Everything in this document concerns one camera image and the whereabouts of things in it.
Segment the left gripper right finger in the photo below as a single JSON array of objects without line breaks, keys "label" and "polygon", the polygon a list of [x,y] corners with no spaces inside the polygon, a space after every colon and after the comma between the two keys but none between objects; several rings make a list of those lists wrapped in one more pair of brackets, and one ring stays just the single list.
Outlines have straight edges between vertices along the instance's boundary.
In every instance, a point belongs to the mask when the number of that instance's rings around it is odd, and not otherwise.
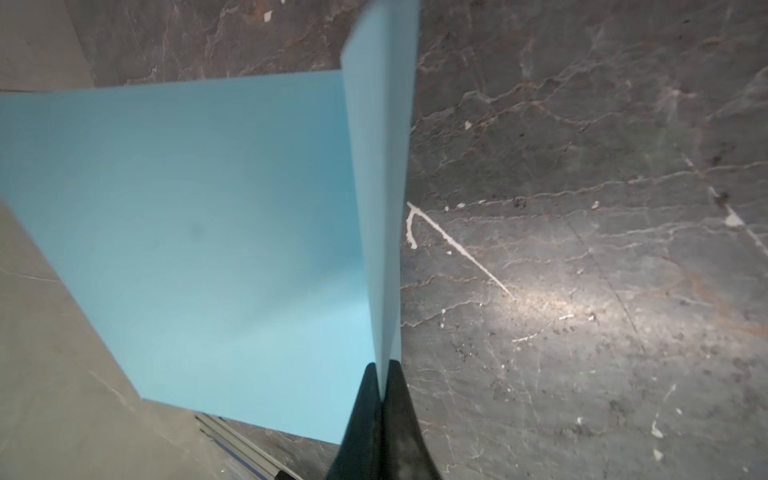
[{"label": "left gripper right finger", "polygon": [[396,360],[388,366],[381,448],[381,479],[441,479],[424,442],[402,365]]}]

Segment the light blue paper sheet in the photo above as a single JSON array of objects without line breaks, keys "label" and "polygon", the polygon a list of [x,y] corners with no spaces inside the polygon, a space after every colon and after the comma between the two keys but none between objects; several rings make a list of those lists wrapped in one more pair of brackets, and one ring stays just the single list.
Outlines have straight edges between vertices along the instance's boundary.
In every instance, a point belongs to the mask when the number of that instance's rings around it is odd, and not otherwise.
[{"label": "light blue paper sheet", "polygon": [[400,352],[420,5],[337,70],[1,98],[1,196],[149,400],[340,443]]}]

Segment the aluminium mounting rail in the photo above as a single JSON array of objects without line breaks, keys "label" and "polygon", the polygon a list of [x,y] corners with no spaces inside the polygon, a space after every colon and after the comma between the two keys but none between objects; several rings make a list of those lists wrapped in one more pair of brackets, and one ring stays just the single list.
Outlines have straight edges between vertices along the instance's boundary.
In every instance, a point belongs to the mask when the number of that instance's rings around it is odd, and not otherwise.
[{"label": "aluminium mounting rail", "polygon": [[198,413],[200,430],[256,479],[298,480],[300,476],[235,431],[221,417]]}]

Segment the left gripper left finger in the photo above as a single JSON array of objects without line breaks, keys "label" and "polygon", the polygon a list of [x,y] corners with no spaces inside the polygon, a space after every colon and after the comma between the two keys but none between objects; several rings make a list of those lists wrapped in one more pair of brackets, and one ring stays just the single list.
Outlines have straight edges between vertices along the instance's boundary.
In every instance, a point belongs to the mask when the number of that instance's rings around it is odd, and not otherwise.
[{"label": "left gripper left finger", "polygon": [[370,363],[364,371],[342,443],[326,479],[379,478],[381,411],[376,365]]}]

